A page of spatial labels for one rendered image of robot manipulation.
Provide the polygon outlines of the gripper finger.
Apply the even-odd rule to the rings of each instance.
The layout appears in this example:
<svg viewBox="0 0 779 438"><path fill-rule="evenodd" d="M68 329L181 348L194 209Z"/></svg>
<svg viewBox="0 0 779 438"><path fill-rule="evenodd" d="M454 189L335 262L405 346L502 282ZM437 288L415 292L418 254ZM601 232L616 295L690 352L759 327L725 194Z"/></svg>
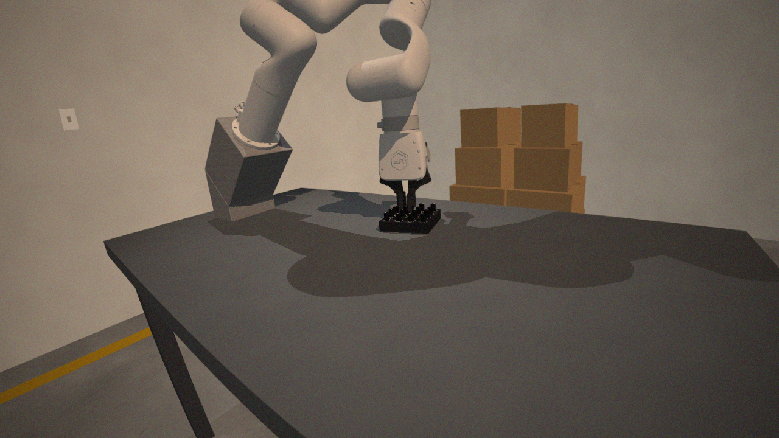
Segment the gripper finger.
<svg viewBox="0 0 779 438"><path fill-rule="evenodd" d="M407 204L406 204L406 194L405 191L403 191L402 181L386 181L380 179L380 183L382 185L387 185L390 188L392 188L393 192L397 194L397 206L400 207L400 210L404 210L404 207L406 207Z"/></svg>
<svg viewBox="0 0 779 438"><path fill-rule="evenodd" d="M426 185L426 183L431 182L431 177L428 172L428 169L426 168L426 173L423 178L420 180L408 180L408 191L407 191L407 211L411 212L414 210L414 207L416 207L416 191L418 188L422 185Z"/></svg>

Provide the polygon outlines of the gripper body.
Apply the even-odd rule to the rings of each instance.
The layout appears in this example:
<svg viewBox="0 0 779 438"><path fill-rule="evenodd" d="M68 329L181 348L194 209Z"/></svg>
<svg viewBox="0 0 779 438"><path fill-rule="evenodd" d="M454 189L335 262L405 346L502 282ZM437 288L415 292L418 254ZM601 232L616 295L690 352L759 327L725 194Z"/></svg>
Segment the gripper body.
<svg viewBox="0 0 779 438"><path fill-rule="evenodd" d="M386 181L420 180L428 169L423 132L384 132L379 139L379 176Z"/></svg>

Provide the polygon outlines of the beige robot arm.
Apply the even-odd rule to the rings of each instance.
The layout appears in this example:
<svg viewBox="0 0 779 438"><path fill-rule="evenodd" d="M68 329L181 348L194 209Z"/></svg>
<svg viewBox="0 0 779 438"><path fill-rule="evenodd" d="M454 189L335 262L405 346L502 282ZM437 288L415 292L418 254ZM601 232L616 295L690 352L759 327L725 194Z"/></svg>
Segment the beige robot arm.
<svg viewBox="0 0 779 438"><path fill-rule="evenodd" d="M364 4L389 4L380 34L404 53L353 66L348 91L360 102L382 100L377 123L382 132L419 128L417 92L430 68L421 28L431 0L250 0L241 12L241 28L271 57L257 66L246 102L234 107L239 115L231 130L238 141L259 150L275 148L290 95L317 47L313 31L328 33Z"/></svg>

